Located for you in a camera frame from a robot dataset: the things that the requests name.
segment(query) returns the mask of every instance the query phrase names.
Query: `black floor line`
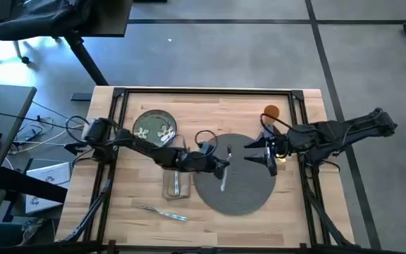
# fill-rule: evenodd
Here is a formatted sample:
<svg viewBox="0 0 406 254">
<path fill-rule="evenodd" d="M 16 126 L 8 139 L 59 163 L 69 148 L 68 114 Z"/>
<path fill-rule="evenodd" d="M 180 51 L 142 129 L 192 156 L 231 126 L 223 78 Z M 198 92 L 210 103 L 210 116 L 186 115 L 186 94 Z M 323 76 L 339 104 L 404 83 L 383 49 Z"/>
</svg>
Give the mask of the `black floor line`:
<svg viewBox="0 0 406 254">
<path fill-rule="evenodd" d="M 307 19 L 130 19 L 128 24 L 311 24 L 319 25 L 402 25 L 406 20 L 316 20 Z"/>
<path fill-rule="evenodd" d="M 318 20 L 319 25 L 403 25 L 406 20 Z"/>
<path fill-rule="evenodd" d="M 311 27 L 314 34 L 314 40 L 316 42 L 317 51 L 319 53 L 319 58 L 321 60 L 322 69 L 324 71 L 328 92 L 330 94 L 331 102 L 335 111 L 335 115 L 338 121 L 344 121 L 343 110 L 340 105 L 340 100 L 338 93 L 336 92 L 335 83 L 333 81 L 333 76 L 331 74 L 330 65 L 328 64 L 327 55 L 324 49 L 324 44 L 322 43 L 321 33 L 319 31 L 319 26 L 316 21 L 316 16 L 314 15 L 314 9 L 311 0 L 305 0 L 307 5 L 309 19 L 311 20 Z M 357 197 L 359 200 L 359 206 L 363 215 L 363 220 L 366 225 L 367 236 L 369 238 L 369 243 L 371 248 L 380 250 L 380 240 L 379 235 L 375 227 L 374 218 L 372 217 L 372 211 L 369 206 L 369 201 L 367 200 L 366 191 L 364 189 L 364 184 L 362 182 L 361 174 L 359 172 L 358 163 L 355 159 L 355 154 L 353 152 L 352 146 L 349 146 L 345 150 L 347 155 L 347 160 L 349 163 L 350 171 L 353 177 L 353 183 L 355 190 L 357 192 Z"/>
<path fill-rule="evenodd" d="M 290 19 L 132 19 L 128 24 L 308 24 Z"/>
</svg>

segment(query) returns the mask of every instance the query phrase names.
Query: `floor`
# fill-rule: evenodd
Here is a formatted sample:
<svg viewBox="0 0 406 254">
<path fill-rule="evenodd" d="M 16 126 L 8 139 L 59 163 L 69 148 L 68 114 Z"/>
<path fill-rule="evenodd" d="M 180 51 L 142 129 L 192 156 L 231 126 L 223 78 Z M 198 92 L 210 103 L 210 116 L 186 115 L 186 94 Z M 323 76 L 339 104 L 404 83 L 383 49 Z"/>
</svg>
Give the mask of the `floor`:
<svg viewBox="0 0 406 254">
<path fill-rule="evenodd" d="M 318 25 L 276 22 L 313 19 L 307 4 Z M 381 247 L 406 251 L 406 36 L 401 25 L 393 25 L 406 20 L 406 0 L 169 0 L 135 4 L 130 18 L 138 20 L 124 38 L 85 39 L 112 85 L 318 88 L 330 119 L 354 118 L 375 107 L 387 111 L 399 124 L 396 134 L 353 147 Z M 198 24 L 200 19 L 229 21 Z M 356 21 L 339 25 L 343 20 Z M 0 83 L 33 85 L 36 102 L 85 116 L 89 104 L 68 99 L 72 92 L 91 92 L 94 84 L 66 42 L 38 37 L 20 46 L 33 63 L 20 63 L 12 44 L 0 42 Z M 32 105 L 29 116 L 37 114 L 63 122 Z M 53 145 L 8 158 L 24 168 L 30 157 L 73 159 Z M 340 165 L 355 240 L 369 247 L 345 155 Z"/>
</svg>

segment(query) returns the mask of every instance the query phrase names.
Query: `gray woven placemat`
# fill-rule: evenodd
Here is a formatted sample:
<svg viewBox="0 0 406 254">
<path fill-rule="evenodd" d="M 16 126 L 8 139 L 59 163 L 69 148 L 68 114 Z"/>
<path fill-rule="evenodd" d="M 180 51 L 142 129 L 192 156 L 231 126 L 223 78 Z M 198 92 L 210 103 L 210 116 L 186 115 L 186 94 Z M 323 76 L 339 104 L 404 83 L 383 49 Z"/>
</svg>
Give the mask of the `gray woven placemat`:
<svg viewBox="0 0 406 254">
<path fill-rule="evenodd" d="M 219 146 L 214 155 L 226 159 L 226 145 L 232 147 L 225 191 L 220 191 L 221 180 L 210 173 L 195 173 L 194 184 L 203 201 L 224 214 L 242 215 L 258 210 L 272 194 L 275 177 L 271 177 L 265 166 L 244 160 L 261 149 L 245 149 L 244 145 L 253 139 L 240 134 L 217 136 Z"/>
</svg>

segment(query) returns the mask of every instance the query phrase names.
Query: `clear glass cup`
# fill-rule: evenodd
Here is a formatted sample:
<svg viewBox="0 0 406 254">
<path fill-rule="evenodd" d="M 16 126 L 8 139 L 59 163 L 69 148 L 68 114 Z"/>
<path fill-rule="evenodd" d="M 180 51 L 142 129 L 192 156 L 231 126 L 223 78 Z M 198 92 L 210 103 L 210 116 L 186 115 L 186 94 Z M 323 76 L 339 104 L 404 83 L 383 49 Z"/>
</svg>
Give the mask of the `clear glass cup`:
<svg viewBox="0 0 406 254">
<path fill-rule="evenodd" d="M 190 174 L 164 170 L 162 179 L 162 197 L 167 200 L 189 198 Z"/>
</svg>

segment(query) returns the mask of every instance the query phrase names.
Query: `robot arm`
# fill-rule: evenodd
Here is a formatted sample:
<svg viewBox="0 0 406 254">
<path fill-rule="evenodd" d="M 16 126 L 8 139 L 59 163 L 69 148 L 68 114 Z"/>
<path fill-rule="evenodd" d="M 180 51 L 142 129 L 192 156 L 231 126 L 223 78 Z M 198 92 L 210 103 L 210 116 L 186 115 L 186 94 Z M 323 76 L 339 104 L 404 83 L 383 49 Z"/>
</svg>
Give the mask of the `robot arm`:
<svg viewBox="0 0 406 254">
<path fill-rule="evenodd" d="M 276 175 L 275 156 L 285 157 L 296 152 L 303 152 L 307 162 L 320 165 L 331 154 L 339 155 L 344 149 L 367 137 L 388 137 L 394 134 L 397 124 L 388 113 L 380 108 L 366 116 L 345 122 L 321 121 L 293 126 L 286 134 L 272 125 L 266 128 L 260 136 L 245 148 L 265 147 L 261 155 L 245 157 L 245 159 L 265 165 L 271 174 Z"/>
<path fill-rule="evenodd" d="M 221 179 L 223 169 L 230 163 L 212 155 L 214 146 L 208 142 L 198 144 L 200 151 L 188 152 L 183 147 L 158 147 L 120 128 L 114 140 L 105 140 L 105 133 L 112 127 L 109 120 L 95 119 L 84 133 L 86 145 L 95 149 L 93 158 L 98 162 L 109 163 L 115 159 L 113 147 L 127 147 L 154 160 L 163 169 L 179 172 L 209 172 Z"/>
</svg>

